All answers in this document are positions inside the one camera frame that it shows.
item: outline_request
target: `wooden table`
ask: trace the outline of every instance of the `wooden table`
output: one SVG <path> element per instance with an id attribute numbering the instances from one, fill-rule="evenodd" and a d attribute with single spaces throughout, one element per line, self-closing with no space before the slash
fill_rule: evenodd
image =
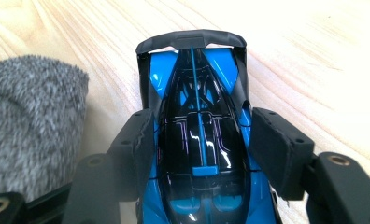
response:
<path id="1" fill-rule="evenodd" d="M 247 40 L 253 106 L 289 120 L 316 153 L 346 154 L 370 174 L 370 0 L 0 0 L 0 60 L 44 55 L 89 73 L 85 156 L 105 152 L 141 109 L 137 44 L 202 28 Z M 127 205 L 123 223 L 135 223 Z M 306 223 L 304 206 L 280 201 L 283 221 Z"/>

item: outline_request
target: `blue toy car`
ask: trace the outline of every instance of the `blue toy car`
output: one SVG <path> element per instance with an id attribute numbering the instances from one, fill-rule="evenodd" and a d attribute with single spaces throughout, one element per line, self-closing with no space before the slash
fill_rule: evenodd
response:
<path id="1" fill-rule="evenodd" d="M 248 150 L 246 45 L 239 35 L 211 30 L 138 45 L 142 103 L 153 112 L 156 144 L 138 223 L 281 222 Z M 175 50 L 156 51 L 169 46 Z"/>

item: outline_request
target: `toy car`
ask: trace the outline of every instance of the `toy car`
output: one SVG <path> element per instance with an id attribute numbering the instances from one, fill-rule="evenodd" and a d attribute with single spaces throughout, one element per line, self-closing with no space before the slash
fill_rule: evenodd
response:
<path id="1" fill-rule="evenodd" d="M 276 197 L 248 150 L 246 41 L 183 31 L 147 39 L 136 53 L 156 143 L 138 223 L 279 223 Z"/>

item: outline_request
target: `wooden surface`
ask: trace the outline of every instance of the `wooden surface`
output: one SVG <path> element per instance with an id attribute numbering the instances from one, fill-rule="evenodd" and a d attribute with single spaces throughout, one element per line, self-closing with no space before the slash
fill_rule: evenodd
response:
<path id="1" fill-rule="evenodd" d="M 248 42 L 252 105 L 289 120 L 316 153 L 346 154 L 370 174 L 370 0 L 244 3 L 0 0 L 0 60 L 38 54 L 89 73 L 84 156 L 105 152 L 141 109 L 139 42 L 177 30 L 230 31 Z M 306 223 L 303 206 L 280 201 L 284 222 Z M 135 223 L 133 205 L 121 209 L 123 223 Z"/>

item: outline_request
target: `gray cloth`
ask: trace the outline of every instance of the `gray cloth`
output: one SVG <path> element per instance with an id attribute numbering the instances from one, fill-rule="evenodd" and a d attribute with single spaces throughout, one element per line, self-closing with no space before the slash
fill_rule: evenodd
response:
<path id="1" fill-rule="evenodd" d="M 20 192 L 29 202 L 70 181 L 88 80 L 49 58 L 0 62 L 0 192 Z"/>

